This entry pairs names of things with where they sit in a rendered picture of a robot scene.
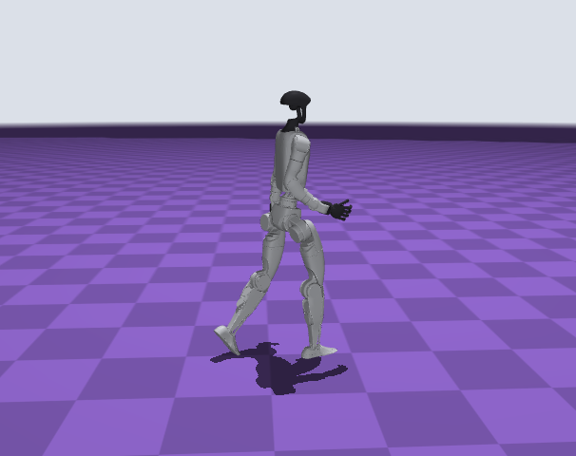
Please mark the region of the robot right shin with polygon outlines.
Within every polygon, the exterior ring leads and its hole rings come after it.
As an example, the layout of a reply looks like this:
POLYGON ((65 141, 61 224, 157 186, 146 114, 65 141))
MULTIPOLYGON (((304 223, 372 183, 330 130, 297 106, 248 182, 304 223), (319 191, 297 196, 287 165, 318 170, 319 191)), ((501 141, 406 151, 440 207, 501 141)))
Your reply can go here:
POLYGON ((321 324, 324 314, 324 288, 322 290, 317 283, 311 283, 306 290, 307 298, 302 300, 304 319, 308 326, 309 344, 312 349, 320 349, 319 340, 321 324), (317 344, 318 339, 318 344, 317 344), (316 346, 314 348, 314 346, 316 346))

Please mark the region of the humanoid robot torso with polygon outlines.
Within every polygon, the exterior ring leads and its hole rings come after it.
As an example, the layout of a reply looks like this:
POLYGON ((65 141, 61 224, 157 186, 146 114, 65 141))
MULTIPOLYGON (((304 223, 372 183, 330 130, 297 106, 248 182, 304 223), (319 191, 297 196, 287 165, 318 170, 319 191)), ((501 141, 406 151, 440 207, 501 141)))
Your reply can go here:
MULTIPOLYGON (((297 200, 284 187, 284 178, 287 170, 287 166, 291 156, 291 143, 295 135, 300 135, 308 139, 305 133, 299 131, 298 127, 295 127, 296 131, 281 132, 278 131, 276 136, 276 149, 275 149, 275 168, 276 168, 276 184, 277 189, 281 192, 285 192, 280 196, 279 204, 275 203, 271 210, 271 223, 273 226, 281 231, 289 232, 288 220, 296 216, 301 218, 301 210, 297 208, 297 200), (290 193, 290 194, 289 194, 290 193), (289 194, 289 195, 288 195, 289 194)), ((309 140, 309 139, 308 139, 309 140)), ((300 181, 302 187, 306 185, 308 165, 310 159, 310 150, 305 157, 304 163, 301 170, 297 174, 297 179, 300 181)))

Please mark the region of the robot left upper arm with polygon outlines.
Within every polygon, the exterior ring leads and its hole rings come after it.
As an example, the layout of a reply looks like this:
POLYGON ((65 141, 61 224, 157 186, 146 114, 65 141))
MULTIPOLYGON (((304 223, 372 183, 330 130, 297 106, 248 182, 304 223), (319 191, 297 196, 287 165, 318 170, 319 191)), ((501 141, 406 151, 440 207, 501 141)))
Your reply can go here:
MULTIPOLYGON (((278 133, 277 133, 277 134, 278 134, 278 133)), ((277 135, 276 135, 276 136, 277 136, 277 135)), ((275 159, 274 159, 274 160, 275 160, 275 159)), ((274 165, 273 175, 274 175, 274 177, 276 177, 276 168, 275 168, 275 165, 274 165)))

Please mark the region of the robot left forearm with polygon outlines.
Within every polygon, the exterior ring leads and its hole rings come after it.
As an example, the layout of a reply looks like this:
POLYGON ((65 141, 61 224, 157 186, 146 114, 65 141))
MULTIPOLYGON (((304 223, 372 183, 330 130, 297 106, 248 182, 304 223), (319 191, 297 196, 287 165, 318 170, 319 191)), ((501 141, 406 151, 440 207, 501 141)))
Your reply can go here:
POLYGON ((271 210, 275 203, 279 204, 279 199, 281 195, 281 191, 277 189, 276 178, 272 174, 271 177, 271 194, 270 194, 270 201, 271 201, 271 210))

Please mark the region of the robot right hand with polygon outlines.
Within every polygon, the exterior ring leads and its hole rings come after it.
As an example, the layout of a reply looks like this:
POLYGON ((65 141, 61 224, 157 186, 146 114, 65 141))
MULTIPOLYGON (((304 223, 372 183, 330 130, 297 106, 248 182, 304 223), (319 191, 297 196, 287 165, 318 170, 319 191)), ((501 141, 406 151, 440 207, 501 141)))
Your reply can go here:
POLYGON ((324 215, 331 215, 335 219, 345 220, 349 216, 349 214, 352 212, 350 209, 352 209, 352 207, 353 207, 351 204, 350 204, 350 206, 343 206, 343 204, 347 203, 348 201, 349 200, 346 199, 339 204, 337 204, 337 203, 332 204, 331 202, 322 200, 321 203, 326 204, 326 205, 330 205, 327 213, 324 215), (345 210, 345 209, 349 209, 349 210, 345 210), (343 213, 346 213, 346 214, 343 214, 343 213), (343 218, 341 216, 343 216, 343 218))

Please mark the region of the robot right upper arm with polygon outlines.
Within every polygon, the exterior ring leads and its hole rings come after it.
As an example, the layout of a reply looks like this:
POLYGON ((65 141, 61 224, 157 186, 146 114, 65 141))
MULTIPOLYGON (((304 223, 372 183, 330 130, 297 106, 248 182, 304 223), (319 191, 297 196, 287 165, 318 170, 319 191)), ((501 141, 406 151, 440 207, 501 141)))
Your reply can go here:
MULTIPOLYGON (((301 170, 305 157, 310 150, 311 142, 300 135, 295 135, 291 143, 291 156, 287 166, 284 187, 288 189, 288 183, 291 180, 298 180, 297 174, 301 170)), ((298 180, 299 181, 299 180, 298 180)), ((299 181, 300 182, 300 181, 299 181)))

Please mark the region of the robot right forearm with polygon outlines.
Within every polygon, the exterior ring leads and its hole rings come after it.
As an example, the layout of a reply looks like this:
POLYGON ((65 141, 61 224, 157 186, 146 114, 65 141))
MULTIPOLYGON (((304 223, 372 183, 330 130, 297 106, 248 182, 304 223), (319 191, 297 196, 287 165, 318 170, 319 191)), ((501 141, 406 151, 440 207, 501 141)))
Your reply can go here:
POLYGON ((302 187, 298 180, 290 180, 288 183, 288 189, 297 201, 301 201, 304 205, 308 205, 310 210, 318 211, 322 214, 327 213, 330 205, 321 203, 321 200, 310 194, 305 187, 302 187))

